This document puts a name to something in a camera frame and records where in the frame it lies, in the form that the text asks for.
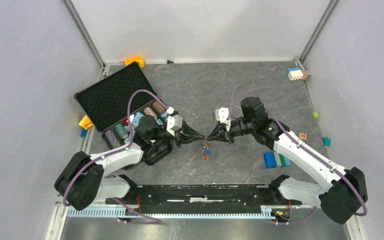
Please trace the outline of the keyring with blue red tags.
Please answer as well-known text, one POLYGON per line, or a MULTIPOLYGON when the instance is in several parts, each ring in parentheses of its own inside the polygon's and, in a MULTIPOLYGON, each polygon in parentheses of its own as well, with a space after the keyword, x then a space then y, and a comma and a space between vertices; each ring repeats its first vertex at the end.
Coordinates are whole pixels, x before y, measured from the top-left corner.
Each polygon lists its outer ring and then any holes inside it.
POLYGON ((203 159, 206 161, 209 155, 212 154, 212 150, 210 149, 210 142, 207 139, 203 140, 202 148, 203 148, 203 159))

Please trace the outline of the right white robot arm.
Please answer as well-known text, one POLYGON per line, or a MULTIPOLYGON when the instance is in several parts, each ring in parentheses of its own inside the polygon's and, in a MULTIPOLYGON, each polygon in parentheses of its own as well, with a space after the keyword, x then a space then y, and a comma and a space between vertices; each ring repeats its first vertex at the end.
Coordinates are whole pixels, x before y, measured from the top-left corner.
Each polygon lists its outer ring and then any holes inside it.
POLYGON ((310 204, 341 225, 352 216, 367 215, 366 179, 359 168, 346 168, 311 148, 266 109, 259 97, 244 98, 241 110, 243 116, 234 118, 229 108, 217 108, 213 114, 217 125, 207 140, 232 144, 236 137, 251 135, 259 144, 295 163, 315 181, 279 176, 268 191, 273 203, 296 200, 310 204))

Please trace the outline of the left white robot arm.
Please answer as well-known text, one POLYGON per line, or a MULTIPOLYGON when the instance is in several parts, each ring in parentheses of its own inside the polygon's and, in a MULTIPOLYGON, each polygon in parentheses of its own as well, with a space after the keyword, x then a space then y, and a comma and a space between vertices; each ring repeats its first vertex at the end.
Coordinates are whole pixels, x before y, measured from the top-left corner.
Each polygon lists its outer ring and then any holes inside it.
POLYGON ((118 198, 125 204, 133 203, 137 190, 122 177, 107 176, 140 162, 153 165, 152 155, 159 144, 177 145, 204 140, 205 136, 189 127, 178 114, 170 115, 165 125, 159 125, 145 115, 134 126, 126 144, 95 154, 75 153, 54 183, 54 189, 63 197, 65 206, 83 210, 95 200, 118 198))

